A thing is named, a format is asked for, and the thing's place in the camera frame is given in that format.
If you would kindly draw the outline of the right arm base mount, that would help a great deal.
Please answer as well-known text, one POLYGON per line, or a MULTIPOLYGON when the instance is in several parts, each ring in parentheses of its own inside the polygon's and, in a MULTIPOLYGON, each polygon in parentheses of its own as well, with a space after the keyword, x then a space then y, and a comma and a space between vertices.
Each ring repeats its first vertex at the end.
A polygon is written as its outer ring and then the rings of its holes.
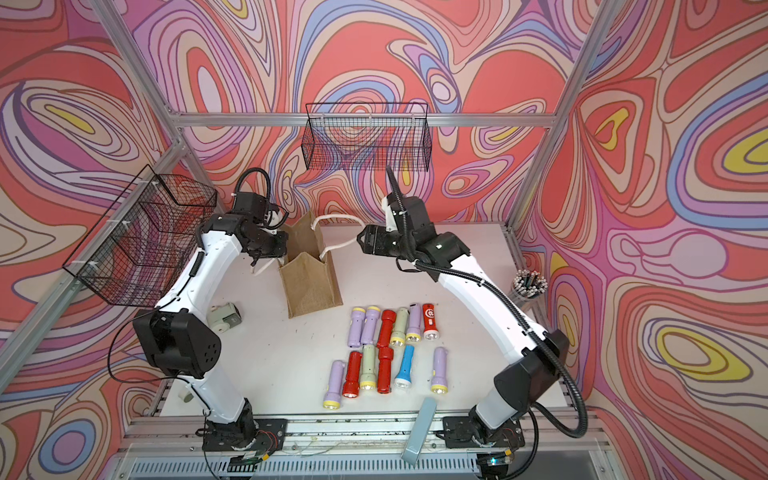
POLYGON ((501 448, 516 451, 526 445, 518 420, 511 418, 499 427, 491 428, 474 412, 444 417, 442 429, 436 435, 448 448, 501 448))

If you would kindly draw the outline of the red white flashlight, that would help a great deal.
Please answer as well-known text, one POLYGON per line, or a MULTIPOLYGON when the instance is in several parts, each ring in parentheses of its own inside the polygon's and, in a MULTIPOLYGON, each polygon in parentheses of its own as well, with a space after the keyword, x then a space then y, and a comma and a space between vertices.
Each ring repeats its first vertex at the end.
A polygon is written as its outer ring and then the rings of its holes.
POLYGON ((436 323, 434 305, 430 303, 423 304, 422 314, 423 314, 423 337, 426 340, 438 339, 439 330, 436 323))

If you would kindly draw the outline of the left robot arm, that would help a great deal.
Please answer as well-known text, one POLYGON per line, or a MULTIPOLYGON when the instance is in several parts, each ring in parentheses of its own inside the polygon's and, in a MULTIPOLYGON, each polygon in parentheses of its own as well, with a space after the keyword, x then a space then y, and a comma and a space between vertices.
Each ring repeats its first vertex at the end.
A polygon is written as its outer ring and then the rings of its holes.
POLYGON ((169 291, 132 322, 148 363, 184 382, 201 402, 204 425, 198 434, 205 451, 245 451, 258 436, 251 403, 217 365, 222 342, 207 319, 213 295, 234 261, 249 257, 257 264, 287 253, 288 234, 282 229, 287 215, 273 203, 270 190, 244 190, 252 174, 269 176, 260 167, 241 173, 228 212, 202 223, 181 218, 192 229, 193 250, 182 254, 186 264, 169 291))

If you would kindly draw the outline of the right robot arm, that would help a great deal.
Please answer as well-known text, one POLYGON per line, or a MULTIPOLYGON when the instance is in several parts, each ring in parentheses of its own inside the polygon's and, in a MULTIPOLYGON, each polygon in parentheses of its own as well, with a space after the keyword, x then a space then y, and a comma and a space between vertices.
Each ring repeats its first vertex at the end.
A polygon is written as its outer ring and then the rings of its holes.
POLYGON ((467 415, 473 441, 487 444, 503 425, 526 413, 541 414, 569 438, 582 438, 589 426, 585 400, 565 366, 567 336, 531 319, 488 277, 469 247, 454 233, 436 231, 424 202, 406 196, 393 170, 384 205, 386 222, 367 225, 358 235, 361 250, 409 263, 409 272, 425 273, 447 289, 491 335, 507 365, 490 392, 467 415), (562 381, 577 413, 573 427, 540 404, 540 396, 562 381))

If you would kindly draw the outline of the burlap tote bag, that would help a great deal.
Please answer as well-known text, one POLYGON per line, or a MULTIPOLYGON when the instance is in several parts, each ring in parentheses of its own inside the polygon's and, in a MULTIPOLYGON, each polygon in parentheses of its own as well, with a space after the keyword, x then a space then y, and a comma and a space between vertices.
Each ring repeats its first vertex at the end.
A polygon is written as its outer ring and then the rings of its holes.
POLYGON ((343 299, 339 287, 332 251, 356 242, 328 246, 325 243, 320 222, 342 219, 365 222, 350 214, 332 213, 316 217, 312 212, 303 215, 294 225, 282 227, 288 234, 287 253, 280 257, 278 268, 286 297, 289 318, 296 318, 341 306, 343 299))

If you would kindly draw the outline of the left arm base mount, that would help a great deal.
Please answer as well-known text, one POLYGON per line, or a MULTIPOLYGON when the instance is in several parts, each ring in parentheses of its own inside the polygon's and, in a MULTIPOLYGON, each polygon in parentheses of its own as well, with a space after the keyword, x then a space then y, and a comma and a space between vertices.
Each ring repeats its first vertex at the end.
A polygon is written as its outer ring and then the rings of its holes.
POLYGON ((257 418, 250 426, 206 420, 195 435, 202 439, 205 452, 274 453, 283 448, 287 426, 284 418, 257 418))

